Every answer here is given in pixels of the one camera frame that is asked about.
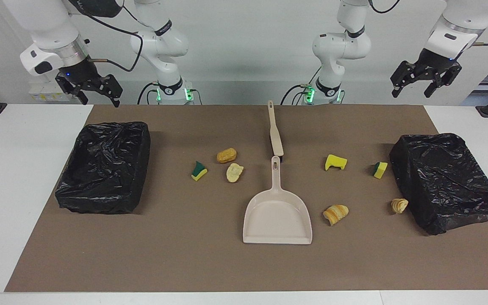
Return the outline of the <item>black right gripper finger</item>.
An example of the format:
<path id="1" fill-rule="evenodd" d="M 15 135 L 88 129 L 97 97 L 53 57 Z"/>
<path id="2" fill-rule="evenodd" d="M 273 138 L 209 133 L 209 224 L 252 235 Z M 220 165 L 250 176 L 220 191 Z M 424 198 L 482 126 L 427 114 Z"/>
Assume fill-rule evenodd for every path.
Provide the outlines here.
<path id="1" fill-rule="evenodd" d="M 88 104 L 89 99 L 87 98 L 85 93 L 83 93 L 83 91 L 79 89 L 79 87 L 76 87 L 71 83 L 58 83 L 58 85 L 65 95 L 70 95 L 72 98 L 77 99 L 83 105 Z"/>
<path id="2" fill-rule="evenodd" d="M 123 89 L 114 75 L 107 75 L 101 78 L 101 94 L 109 98 L 114 107 L 120 106 L 120 97 Z"/>

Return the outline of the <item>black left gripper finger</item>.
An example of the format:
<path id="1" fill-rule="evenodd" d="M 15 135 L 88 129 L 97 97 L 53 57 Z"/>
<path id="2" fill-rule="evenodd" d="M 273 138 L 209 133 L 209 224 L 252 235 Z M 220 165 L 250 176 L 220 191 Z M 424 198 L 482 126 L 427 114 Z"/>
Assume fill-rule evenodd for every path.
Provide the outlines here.
<path id="1" fill-rule="evenodd" d="M 416 66 L 416 64 L 408 61 L 402 61 L 398 68 L 393 72 L 391 76 L 391 82 L 393 85 L 391 94 L 393 98 L 397 98 L 405 86 L 418 81 L 415 76 Z"/>
<path id="2" fill-rule="evenodd" d="M 442 86 L 449 86 L 457 75 L 459 75 L 461 68 L 448 68 L 445 72 L 438 72 L 436 70 L 433 71 L 432 74 L 432 82 L 424 91 L 424 96 L 426 98 L 430 98 L 432 94 L 436 91 L 436 89 Z"/>

